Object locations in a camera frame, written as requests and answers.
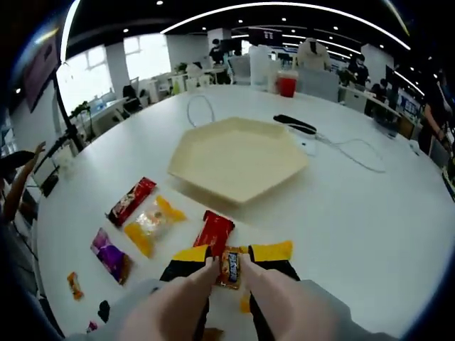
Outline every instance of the hand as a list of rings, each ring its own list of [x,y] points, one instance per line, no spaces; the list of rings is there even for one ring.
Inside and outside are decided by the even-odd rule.
[[[35,148],[35,157],[32,158],[24,167],[23,170],[27,173],[30,174],[33,169],[36,166],[36,163],[38,162],[38,158],[42,152],[44,152],[44,146],[46,145],[45,142],[41,142],[40,144],[37,145]]]

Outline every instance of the white chair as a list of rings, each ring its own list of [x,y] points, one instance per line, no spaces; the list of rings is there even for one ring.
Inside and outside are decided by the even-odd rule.
[[[236,55],[227,61],[232,70],[232,81],[239,85],[251,84],[250,55]]]
[[[323,70],[312,70],[299,67],[299,79],[296,92],[327,99],[338,103],[338,83],[340,77],[334,73]]]

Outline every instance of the red snack package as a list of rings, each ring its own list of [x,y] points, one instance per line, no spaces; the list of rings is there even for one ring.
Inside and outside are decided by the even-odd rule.
[[[106,215],[107,219],[117,227],[121,227],[125,220],[148,197],[156,184],[148,178],[142,178],[134,187]]]
[[[229,233],[231,233],[235,225],[229,219],[221,217],[209,210],[205,211],[203,219],[205,221],[204,228],[202,228],[193,246],[210,245],[212,256],[221,257]]]

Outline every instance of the window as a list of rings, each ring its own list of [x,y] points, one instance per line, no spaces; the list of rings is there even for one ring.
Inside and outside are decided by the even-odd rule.
[[[250,51],[250,42],[248,40],[242,40],[242,55],[246,55]]]
[[[147,34],[124,40],[129,79],[151,78],[171,71],[164,34]]]
[[[66,61],[57,71],[66,112],[111,91],[112,81],[104,46],[97,46]]]

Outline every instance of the snack package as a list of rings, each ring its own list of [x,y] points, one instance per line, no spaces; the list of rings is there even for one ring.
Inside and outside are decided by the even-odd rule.
[[[112,245],[103,228],[98,230],[90,248],[115,280],[123,284],[128,278],[133,262],[127,254]]]
[[[156,184],[148,178],[142,178],[107,214],[107,219],[117,227],[148,197]]]
[[[98,329],[97,323],[94,322],[94,321],[90,321],[90,322],[88,323],[88,327],[87,327],[86,332],[87,332],[87,334],[88,334],[89,332],[92,332],[93,330],[96,330],[96,329]]]
[[[71,274],[68,275],[66,278],[68,283],[70,284],[71,292],[73,293],[73,298],[75,300],[80,300],[84,293],[80,290],[79,281],[77,280],[77,274],[73,271]]]
[[[220,260],[220,275],[216,278],[219,286],[237,290],[240,287],[240,249],[226,247]]]
[[[138,216],[135,222],[124,228],[127,236],[146,257],[151,257],[154,242],[174,222],[186,219],[183,212],[175,210],[163,197],[158,195],[154,204]]]
[[[212,256],[221,257],[229,233],[231,233],[235,225],[229,219],[221,217],[209,210],[205,211],[203,219],[205,221],[204,228],[202,228],[202,231],[194,241],[193,246],[199,247],[201,245],[210,245]]]

